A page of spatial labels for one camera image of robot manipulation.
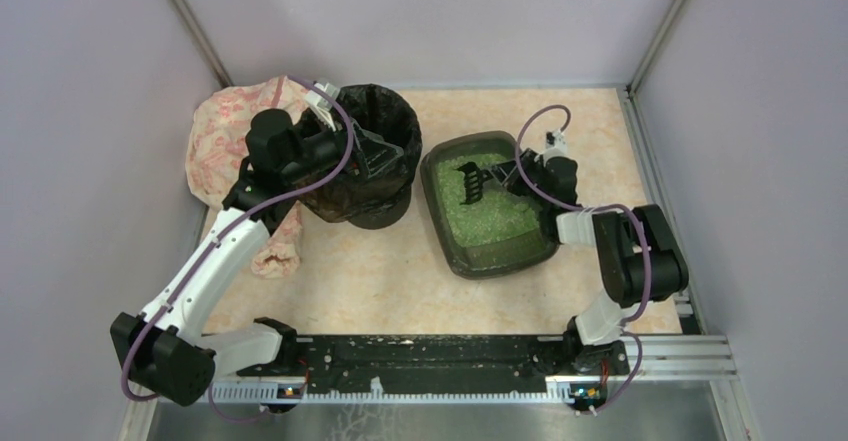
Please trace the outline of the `black litter scoop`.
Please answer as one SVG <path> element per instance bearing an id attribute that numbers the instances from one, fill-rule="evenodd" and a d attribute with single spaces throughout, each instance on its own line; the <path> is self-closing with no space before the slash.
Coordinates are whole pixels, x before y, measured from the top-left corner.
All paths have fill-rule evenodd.
<path id="1" fill-rule="evenodd" d="M 462 205 L 473 205 L 483 199 L 485 184 L 494 178 L 489 168 L 476 162 L 467 162 L 456 168 L 463 175 L 464 200 Z"/>

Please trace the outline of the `black bag lined bin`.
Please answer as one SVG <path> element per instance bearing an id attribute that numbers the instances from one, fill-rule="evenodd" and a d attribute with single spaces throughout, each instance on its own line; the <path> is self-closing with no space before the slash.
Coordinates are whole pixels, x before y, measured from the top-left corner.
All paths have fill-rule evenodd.
<path id="1" fill-rule="evenodd" d="M 399 93 L 376 84 L 342 87 L 336 101 L 355 122 L 349 164 L 299 201 L 328 223 L 389 227 L 411 202 L 423 145 L 417 114 Z"/>

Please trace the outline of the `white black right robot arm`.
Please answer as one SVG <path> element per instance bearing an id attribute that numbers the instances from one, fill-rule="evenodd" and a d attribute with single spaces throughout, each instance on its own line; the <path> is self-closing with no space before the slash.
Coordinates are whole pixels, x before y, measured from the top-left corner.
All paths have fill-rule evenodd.
<path id="1" fill-rule="evenodd" d="M 689 270 L 662 209 L 583 207 L 577 202 L 576 161 L 525 150 L 517 159 L 482 169 L 485 187 L 528 198 L 544 235 L 561 245 L 594 248 L 602 289 L 564 333 L 565 355 L 588 363 L 609 356 L 624 326 L 652 302 L 667 300 L 689 284 Z"/>

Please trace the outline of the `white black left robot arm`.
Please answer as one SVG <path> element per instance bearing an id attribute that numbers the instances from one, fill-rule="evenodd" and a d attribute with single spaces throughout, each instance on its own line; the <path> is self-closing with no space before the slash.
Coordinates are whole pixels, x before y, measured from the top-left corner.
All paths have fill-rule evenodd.
<path id="1" fill-rule="evenodd" d="M 228 333 L 202 333 L 240 269 L 277 230 L 302 195 L 348 173 L 370 182 L 402 166 L 405 150 L 348 114 L 310 136 L 281 109 L 256 114 L 248 154 L 212 229 L 175 278 L 137 315 L 119 314 L 110 335 L 130 400 L 158 396 L 189 406 L 222 376 L 297 358 L 296 331 L 259 318 Z"/>

